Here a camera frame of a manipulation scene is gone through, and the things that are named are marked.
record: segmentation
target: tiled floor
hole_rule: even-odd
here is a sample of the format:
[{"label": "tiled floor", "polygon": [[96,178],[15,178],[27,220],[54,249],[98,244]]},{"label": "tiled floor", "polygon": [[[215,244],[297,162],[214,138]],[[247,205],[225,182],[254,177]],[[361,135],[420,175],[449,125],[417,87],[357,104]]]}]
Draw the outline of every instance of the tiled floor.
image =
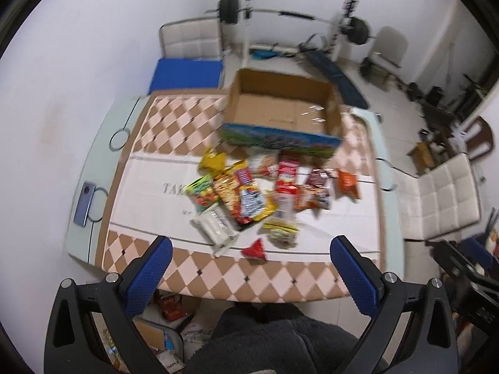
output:
[{"label": "tiled floor", "polygon": [[[225,87],[229,87],[232,83],[239,65],[240,59],[236,55],[226,58]],[[249,66],[261,70],[304,76],[317,75],[314,69],[304,66],[303,63],[299,64],[293,59],[286,58],[274,58],[266,61],[251,60]],[[411,175],[415,175],[415,167],[410,157],[407,156],[407,152],[419,140],[418,131],[426,127],[417,105],[411,103],[405,94],[395,86],[385,92],[372,84],[366,83],[360,76],[355,64],[347,63],[341,65],[341,67],[370,104],[370,111],[381,114],[382,130],[392,164]],[[432,277],[439,275],[438,265],[430,257],[428,248],[423,244],[407,243],[405,252],[405,281],[423,284]],[[360,336],[369,323],[369,318],[360,314],[351,298],[300,303],[297,306],[306,315],[323,322],[337,324],[355,336]],[[389,361],[397,350],[408,315],[403,314],[401,317],[392,342],[385,352],[385,358]]]}]

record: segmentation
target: metal pivot bolt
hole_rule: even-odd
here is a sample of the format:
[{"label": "metal pivot bolt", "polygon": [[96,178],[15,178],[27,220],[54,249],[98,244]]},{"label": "metal pivot bolt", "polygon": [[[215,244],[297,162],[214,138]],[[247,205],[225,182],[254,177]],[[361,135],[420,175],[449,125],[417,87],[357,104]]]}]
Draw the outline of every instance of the metal pivot bolt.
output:
[{"label": "metal pivot bolt", "polygon": [[109,273],[106,276],[106,281],[108,283],[115,283],[116,281],[118,281],[119,278],[120,278],[120,275],[118,273]]},{"label": "metal pivot bolt", "polygon": [[442,281],[438,278],[432,278],[431,283],[435,288],[440,288],[442,286]]},{"label": "metal pivot bolt", "polygon": [[384,277],[385,280],[388,281],[389,283],[394,283],[395,281],[398,280],[397,274],[395,273],[385,273]]},{"label": "metal pivot bolt", "polygon": [[73,283],[73,281],[70,278],[65,278],[61,282],[61,287],[63,287],[63,288],[69,288],[69,287],[71,287],[72,283]]}]

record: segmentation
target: cardboard box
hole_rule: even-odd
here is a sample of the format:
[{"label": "cardboard box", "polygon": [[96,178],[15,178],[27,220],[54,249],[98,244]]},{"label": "cardboard box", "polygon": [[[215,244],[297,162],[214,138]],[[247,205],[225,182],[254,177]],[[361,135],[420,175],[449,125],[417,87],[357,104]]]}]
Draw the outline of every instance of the cardboard box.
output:
[{"label": "cardboard box", "polygon": [[329,158],[343,139],[341,103],[331,83],[240,69],[230,89],[222,135],[230,145]]}]

